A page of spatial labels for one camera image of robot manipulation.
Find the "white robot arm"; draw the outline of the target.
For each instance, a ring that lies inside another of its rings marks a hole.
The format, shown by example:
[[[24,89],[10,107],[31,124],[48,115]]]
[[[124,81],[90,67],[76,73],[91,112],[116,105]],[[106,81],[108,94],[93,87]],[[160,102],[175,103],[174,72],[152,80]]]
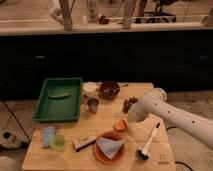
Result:
[[[167,94],[162,88],[146,91],[130,107],[129,119],[141,122],[149,114],[155,114],[213,150],[213,120],[176,108],[168,104],[166,100]]]

